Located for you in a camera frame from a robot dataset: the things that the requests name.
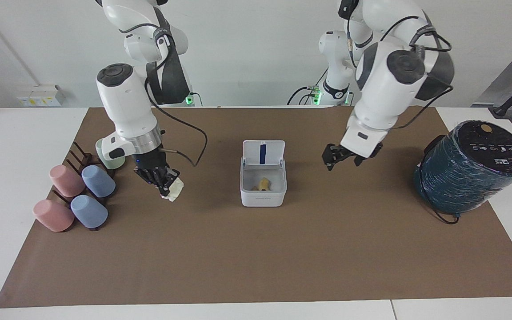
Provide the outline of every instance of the black lid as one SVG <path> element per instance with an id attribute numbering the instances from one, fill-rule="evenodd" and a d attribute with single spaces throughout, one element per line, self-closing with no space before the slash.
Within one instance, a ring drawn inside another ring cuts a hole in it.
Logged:
<path id="1" fill-rule="evenodd" d="M 132 75 L 134 68 L 126 63 L 111 64 L 100 70 L 96 79 L 106 87 L 117 87 Z"/>
<path id="2" fill-rule="evenodd" d="M 457 142 L 470 160 L 512 175 L 512 134 L 507 130 L 485 121 L 467 121 L 459 127 Z"/>

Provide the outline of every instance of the white table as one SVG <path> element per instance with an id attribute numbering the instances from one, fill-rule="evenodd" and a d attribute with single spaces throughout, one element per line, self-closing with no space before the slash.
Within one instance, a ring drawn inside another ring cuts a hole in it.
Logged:
<path id="1" fill-rule="evenodd" d="M 64 159 L 86 111 L 83 108 L 0 109 L 0 290 L 34 221 L 31 209 L 47 196 L 51 187 L 47 174 Z M 485 109 L 439 108 L 438 111 L 448 129 L 464 120 L 486 120 L 512 132 L 510 122 L 495 120 Z M 512 185 L 490 202 L 512 239 Z M 504 320 L 512 318 L 512 297 L 0 309 L 0 319 L 154 317 L 168 320 Z"/>

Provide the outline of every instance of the robotic hand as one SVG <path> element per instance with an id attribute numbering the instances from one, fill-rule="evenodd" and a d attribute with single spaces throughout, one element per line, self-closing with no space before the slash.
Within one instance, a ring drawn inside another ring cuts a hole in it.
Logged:
<path id="1" fill-rule="evenodd" d="M 146 65 L 117 63 L 102 69 L 96 85 L 116 131 L 102 141 L 105 159 L 132 156 L 134 172 L 155 185 L 163 198 L 175 200 L 183 183 L 169 168 L 152 105 L 181 103 L 191 92 L 179 54 L 187 51 L 183 31 L 171 27 L 155 5 L 166 0 L 96 0 L 106 17 L 127 34 L 128 54 Z"/>
<path id="2" fill-rule="evenodd" d="M 356 156 L 357 166 L 376 156 L 381 141 L 412 100 L 433 99 L 432 103 L 451 91 L 454 73 L 447 53 L 451 46 L 412 0 L 342 0 L 339 16 L 345 20 L 346 36 L 329 31 L 320 40 L 320 50 L 329 62 L 321 103 L 343 101 L 350 82 L 347 59 L 357 65 L 355 79 L 362 97 L 340 145 L 328 144 L 323 152 L 328 170 L 351 156 Z M 373 30 L 384 36 L 371 44 Z M 384 41 L 387 36 L 393 41 Z"/>

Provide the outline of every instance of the brown paper mat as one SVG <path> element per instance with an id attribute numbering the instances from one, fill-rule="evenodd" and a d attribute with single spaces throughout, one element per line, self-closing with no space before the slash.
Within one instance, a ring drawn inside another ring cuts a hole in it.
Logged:
<path id="1" fill-rule="evenodd" d="M 391 132 L 376 158 L 332 172 L 321 152 L 341 139 L 348 108 L 169 111 L 210 139 L 197 168 L 168 155 L 185 182 L 179 199 L 160 199 L 128 159 L 100 231 L 34 223 L 0 308 L 512 296 L 512 242 L 489 203 L 449 226 L 414 191 L 423 148 L 447 132 L 435 110 Z M 199 133 L 155 115 L 166 148 L 197 155 Z M 103 109 L 91 109 L 76 140 L 92 151 L 113 129 Z M 282 207 L 242 207 L 247 139 L 286 141 Z"/>

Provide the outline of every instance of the pink cup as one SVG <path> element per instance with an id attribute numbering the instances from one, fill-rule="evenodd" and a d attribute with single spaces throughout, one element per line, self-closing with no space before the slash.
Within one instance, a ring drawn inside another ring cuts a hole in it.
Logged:
<path id="1" fill-rule="evenodd" d="M 75 215 L 69 208 L 48 199 L 37 202 L 33 214 L 42 225 L 55 232 L 68 229 L 75 220 Z"/>
<path id="2" fill-rule="evenodd" d="M 48 174 L 52 184 L 59 190 L 60 194 L 67 197 L 74 197 L 81 194 L 86 187 L 82 177 L 75 170 L 63 166 L 55 166 Z"/>

